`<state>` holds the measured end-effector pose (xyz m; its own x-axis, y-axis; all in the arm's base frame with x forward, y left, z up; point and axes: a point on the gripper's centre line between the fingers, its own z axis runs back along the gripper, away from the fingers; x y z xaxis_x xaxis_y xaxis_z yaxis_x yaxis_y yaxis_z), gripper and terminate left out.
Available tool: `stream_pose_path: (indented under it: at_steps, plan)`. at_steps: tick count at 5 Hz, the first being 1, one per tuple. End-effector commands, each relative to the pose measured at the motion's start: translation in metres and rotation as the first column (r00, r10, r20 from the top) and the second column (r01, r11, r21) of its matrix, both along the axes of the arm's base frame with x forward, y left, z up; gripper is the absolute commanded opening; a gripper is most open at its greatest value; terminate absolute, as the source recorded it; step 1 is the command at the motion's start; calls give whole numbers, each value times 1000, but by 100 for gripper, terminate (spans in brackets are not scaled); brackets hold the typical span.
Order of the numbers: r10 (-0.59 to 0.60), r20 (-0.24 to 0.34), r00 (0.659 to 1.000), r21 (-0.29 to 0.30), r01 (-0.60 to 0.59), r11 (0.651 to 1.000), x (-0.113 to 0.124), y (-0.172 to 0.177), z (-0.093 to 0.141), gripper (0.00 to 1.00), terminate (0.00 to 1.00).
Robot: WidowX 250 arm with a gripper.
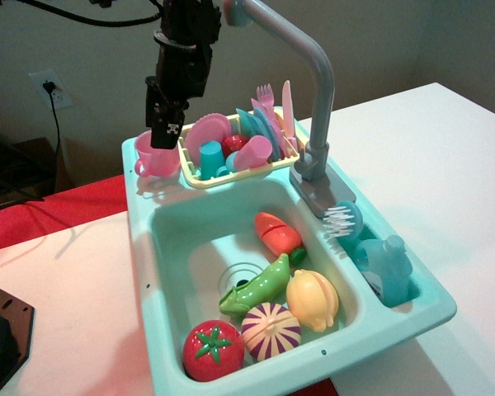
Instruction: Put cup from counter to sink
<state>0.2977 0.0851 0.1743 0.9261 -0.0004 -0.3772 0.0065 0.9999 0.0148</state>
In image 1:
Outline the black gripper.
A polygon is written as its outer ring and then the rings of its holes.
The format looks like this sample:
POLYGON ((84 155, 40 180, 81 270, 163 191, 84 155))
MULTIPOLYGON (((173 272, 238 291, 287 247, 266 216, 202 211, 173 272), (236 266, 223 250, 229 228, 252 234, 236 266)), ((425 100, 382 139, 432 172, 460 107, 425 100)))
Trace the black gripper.
POLYGON ((192 45, 155 41, 159 44, 155 77, 145 78, 145 124, 152 132, 152 148, 174 149, 185 122, 186 102, 204 96, 213 50, 201 40, 192 45))

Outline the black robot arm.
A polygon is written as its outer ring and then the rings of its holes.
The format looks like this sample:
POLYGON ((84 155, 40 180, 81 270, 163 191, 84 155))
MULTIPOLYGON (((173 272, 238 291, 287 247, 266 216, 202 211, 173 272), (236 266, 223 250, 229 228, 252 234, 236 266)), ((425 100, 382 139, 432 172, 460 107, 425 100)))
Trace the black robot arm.
POLYGON ((19 111, 37 98, 21 86, 21 73, 75 70, 101 92, 125 85, 116 67, 132 67, 149 27, 158 47, 154 74, 145 78, 145 125, 154 149, 174 149, 191 99, 202 97, 222 12, 211 1, 147 1, 142 17, 122 14, 102 21, 66 11, 60 1, 0 1, 0 83, 20 100, 19 111))

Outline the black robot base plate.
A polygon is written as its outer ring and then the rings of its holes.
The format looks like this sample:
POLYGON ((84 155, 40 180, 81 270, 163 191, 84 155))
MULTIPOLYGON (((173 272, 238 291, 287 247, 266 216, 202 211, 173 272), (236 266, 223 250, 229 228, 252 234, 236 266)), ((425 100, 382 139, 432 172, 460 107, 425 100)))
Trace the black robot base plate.
POLYGON ((0 390, 30 355, 35 308, 0 289, 0 390))

